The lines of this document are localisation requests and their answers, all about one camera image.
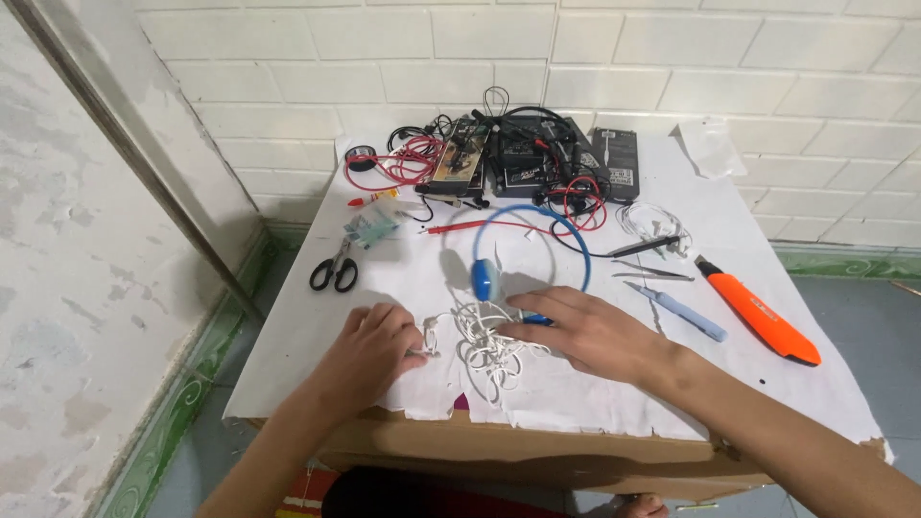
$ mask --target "blue floor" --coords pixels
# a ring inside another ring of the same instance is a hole
[[[282,253],[257,294],[266,312],[272,307],[295,253]],[[895,452],[895,467],[921,483],[921,297],[885,281],[796,277],[794,281],[815,318],[838,346],[866,395],[873,415]],[[916,288],[921,284],[914,283]],[[255,431],[225,427],[221,414],[233,391],[258,329],[245,324],[216,376],[216,389],[182,439],[147,518],[192,516],[207,494],[233,466]],[[459,482],[468,490],[518,500],[570,515],[610,517],[612,495],[587,491]],[[811,518],[811,512],[777,486],[727,497],[718,508],[675,511],[690,502],[667,500],[670,516],[705,518]]]

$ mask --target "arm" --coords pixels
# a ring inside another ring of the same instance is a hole
[[[505,324],[499,332],[565,353],[578,371],[632,383],[725,437],[819,516],[915,516],[921,487],[866,448],[729,376],[604,300],[572,288],[508,303],[553,327]]]
[[[406,356],[422,342],[413,316],[399,306],[352,310],[317,368],[275,410],[196,518],[272,516],[327,435],[426,363],[424,356]]]

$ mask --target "white brick wall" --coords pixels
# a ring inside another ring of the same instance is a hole
[[[493,84],[598,125],[728,119],[765,235],[921,247],[921,0],[134,0],[263,212],[309,220],[342,133]]]

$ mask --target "orange utility knife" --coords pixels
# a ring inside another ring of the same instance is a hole
[[[729,306],[777,354],[810,367],[822,363],[822,356],[812,342],[755,297],[737,278],[724,274],[702,255],[697,256],[694,264]]]

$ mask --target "metal pole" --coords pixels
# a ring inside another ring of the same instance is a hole
[[[132,138],[125,132],[118,119],[111,113],[109,107],[93,88],[92,83],[80,70],[76,61],[68,52],[57,34],[50,27],[44,16],[38,12],[31,2],[24,0],[6,0],[10,11],[19,19],[23,29],[31,36],[36,46],[48,58],[64,83],[71,89],[74,96],[96,122],[102,133],[118,150],[128,166],[137,175],[138,180],[160,203],[167,215],[192,243],[204,259],[210,264],[227,285],[230,293],[237,299],[243,311],[259,325],[265,324],[265,316],[253,303],[250,295],[237,281],[233,272],[224,264],[211,243],[199,230],[195,222],[182,209],[182,205],[169,191],[166,184],[160,180],[144,153],[137,147]]]

